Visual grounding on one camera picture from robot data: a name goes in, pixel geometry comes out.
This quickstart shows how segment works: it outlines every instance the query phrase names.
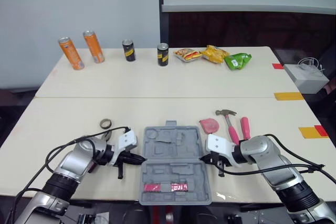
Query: can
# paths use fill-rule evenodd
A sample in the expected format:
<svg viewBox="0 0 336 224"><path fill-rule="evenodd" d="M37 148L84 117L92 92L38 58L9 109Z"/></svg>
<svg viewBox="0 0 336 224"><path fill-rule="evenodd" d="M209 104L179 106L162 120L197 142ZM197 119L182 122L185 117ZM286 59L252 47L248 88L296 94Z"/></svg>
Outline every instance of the can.
<svg viewBox="0 0 336 224"><path fill-rule="evenodd" d="M167 43L158 44L157 62L160 66L168 65L169 46Z"/></svg>
<svg viewBox="0 0 336 224"><path fill-rule="evenodd" d="M105 57L101 51L98 39L94 31L85 31L83 33L84 39L88 44L90 52L92 54L93 60L95 63L102 63L105 61Z"/></svg>
<svg viewBox="0 0 336 224"><path fill-rule="evenodd" d="M133 41L131 39L124 39L122 41L122 46L124 48L126 60L135 61L135 51Z"/></svg>
<svg viewBox="0 0 336 224"><path fill-rule="evenodd" d="M84 68L84 63L79 57L79 54L69 37L60 38L58 40L58 43L63 50L65 56L68 58L73 69L80 70Z"/></svg>

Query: pink handle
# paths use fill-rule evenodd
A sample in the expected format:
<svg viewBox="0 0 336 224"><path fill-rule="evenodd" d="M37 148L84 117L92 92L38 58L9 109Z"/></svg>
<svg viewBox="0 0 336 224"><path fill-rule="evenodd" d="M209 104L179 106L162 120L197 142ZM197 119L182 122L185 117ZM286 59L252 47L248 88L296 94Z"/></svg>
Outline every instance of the pink handle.
<svg viewBox="0 0 336 224"><path fill-rule="evenodd" d="M243 132L244 139L250 139L250 125L248 124L248 118L243 117L240 119L241 131Z"/></svg>
<svg viewBox="0 0 336 224"><path fill-rule="evenodd" d="M232 142L234 142L236 145L239 145L239 137L237 135L235 128L233 128L233 126L229 127L229 134L230 134Z"/></svg>

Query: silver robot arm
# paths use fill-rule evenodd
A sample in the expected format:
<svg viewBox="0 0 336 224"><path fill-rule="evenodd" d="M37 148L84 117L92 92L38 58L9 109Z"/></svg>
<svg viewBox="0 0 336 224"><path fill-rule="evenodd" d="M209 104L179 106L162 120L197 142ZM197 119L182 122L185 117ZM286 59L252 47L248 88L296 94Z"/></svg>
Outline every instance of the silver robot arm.
<svg viewBox="0 0 336 224"><path fill-rule="evenodd" d="M135 133L128 131L119 137L117 145L112 146L107 144L104 137L91 137L89 140L96 149L94 158L93 147L89 141L77 143L73 151L69 152L59 163L43 189L31 199L15 224L60 223L57 216L65 214L72 195L92 166L108 164L120 168L123 163L139 165L145 160L129 152L137 146L136 139Z"/></svg>
<svg viewBox="0 0 336 224"><path fill-rule="evenodd" d="M259 169L265 169L291 164L266 136L253 137L242 141L238 146L225 138L211 134L208 136L206 149L219 154L222 158L219 158L219 161L222 160L227 166L240 167L242 163L255 163ZM316 196L296 168L278 169L262 175L295 223L318 223L327 219L336 224L336 215L323 199Z"/></svg>

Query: green snack bag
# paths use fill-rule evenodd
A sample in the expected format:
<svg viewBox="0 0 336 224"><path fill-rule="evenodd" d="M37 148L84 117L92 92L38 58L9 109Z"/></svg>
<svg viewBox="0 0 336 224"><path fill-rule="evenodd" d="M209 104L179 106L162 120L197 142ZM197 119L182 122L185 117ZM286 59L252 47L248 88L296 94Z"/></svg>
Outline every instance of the green snack bag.
<svg viewBox="0 0 336 224"><path fill-rule="evenodd" d="M244 66L250 61L251 58L251 55L241 52L239 54L229 55L225 57L224 60L229 69L234 70L244 68Z"/></svg>

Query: chip bag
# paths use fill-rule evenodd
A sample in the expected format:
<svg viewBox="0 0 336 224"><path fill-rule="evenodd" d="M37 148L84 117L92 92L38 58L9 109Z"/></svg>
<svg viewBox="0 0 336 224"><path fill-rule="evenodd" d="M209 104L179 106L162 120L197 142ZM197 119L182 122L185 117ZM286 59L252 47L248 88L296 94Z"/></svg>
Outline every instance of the chip bag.
<svg viewBox="0 0 336 224"><path fill-rule="evenodd" d="M229 55L225 58L225 62L229 69L242 69L252 58L251 55L248 55L244 52L235 55Z"/></svg>
<svg viewBox="0 0 336 224"><path fill-rule="evenodd" d="M213 63L222 63L223 59L230 54L218 47L207 45L206 50L201 52L203 57Z"/></svg>

